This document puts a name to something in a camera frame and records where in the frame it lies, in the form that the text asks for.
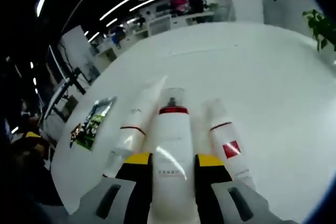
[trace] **person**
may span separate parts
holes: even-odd
[[[135,23],[138,23],[139,24],[139,27],[142,28],[142,25],[146,22],[146,19],[141,15],[141,14],[138,14],[138,18],[137,20],[135,21]]]
[[[52,155],[49,147],[47,140],[34,133],[26,134],[9,146],[16,176],[27,195],[44,205],[62,206],[51,173],[45,168],[44,160]]]
[[[186,0],[171,0],[170,6],[171,6],[171,13],[176,16],[182,16],[184,15],[186,11],[185,4],[187,3]]]
[[[114,29],[114,34],[112,34],[111,39],[118,49],[121,48],[120,41],[126,36],[124,28],[121,26],[116,26]]]
[[[38,205],[35,199],[28,194],[24,181],[21,180],[15,157],[6,132],[5,118],[0,115],[0,168],[2,172],[1,200],[3,201],[3,220],[13,223],[32,222],[49,224],[50,218]]]
[[[152,14],[149,10],[146,12],[147,20],[155,19],[155,15]]]
[[[190,13],[202,13],[204,12],[204,3],[203,0],[189,0],[189,6],[191,8]],[[197,23],[204,23],[204,17],[196,17],[195,18]]]
[[[202,13],[204,11],[203,0],[189,0],[191,13]]]
[[[38,133],[38,122],[40,119],[39,115],[31,115],[31,113],[28,110],[28,105],[27,102],[21,99],[22,101],[22,106],[21,106],[21,117],[20,117],[20,124],[18,125],[19,127],[19,132],[28,132],[32,131],[35,133]]]

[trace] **ceiling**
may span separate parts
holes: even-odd
[[[40,16],[36,18],[35,7],[38,0],[4,0],[2,32],[5,36],[2,58],[13,57],[23,75],[32,75],[29,62],[45,61],[48,45],[57,42],[61,34],[77,25],[89,31],[88,37],[97,31],[104,32],[108,22],[114,18],[127,18],[131,14],[129,9],[140,3],[139,0],[131,0],[104,20],[99,20],[103,14],[122,1],[46,0]],[[333,1],[317,1],[324,10],[332,13]]]

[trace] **white cream tube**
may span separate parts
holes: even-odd
[[[199,223],[194,194],[194,152],[183,89],[162,91],[153,154],[153,223]]]
[[[246,165],[244,152],[232,120],[227,115],[221,101],[207,101],[209,134],[215,155],[220,158],[233,179],[239,179],[251,188],[254,182]]]
[[[157,111],[158,99],[167,76],[155,78],[145,84],[121,127],[116,146],[113,148],[103,174],[115,177],[124,160],[141,150],[150,121]]]

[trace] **potted plant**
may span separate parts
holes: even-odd
[[[313,37],[317,41],[317,50],[320,51],[331,43],[336,51],[335,24],[315,9],[303,12],[302,15],[308,19],[308,26],[312,29]]]

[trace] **green leaf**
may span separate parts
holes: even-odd
[[[308,26],[314,28],[316,26],[315,20],[313,18],[308,20]]]
[[[323,20],[323,17],[321,16],[321,14],[318,14],[318,15],[316,15],[316,19],[317,19],[317,21],[321,21],[321,20]]]
[[[308,14],[307,16],[306,16],[306,18],[307,18],[307,20],[310,20],[310,19],[314,19],[314,17],[311,15],[311,14]]]
[[[323,49],[327,44],[328,44],[328,40],[327,40],[326,38],[324,38],[324,39],[321,41],[321,49]]]

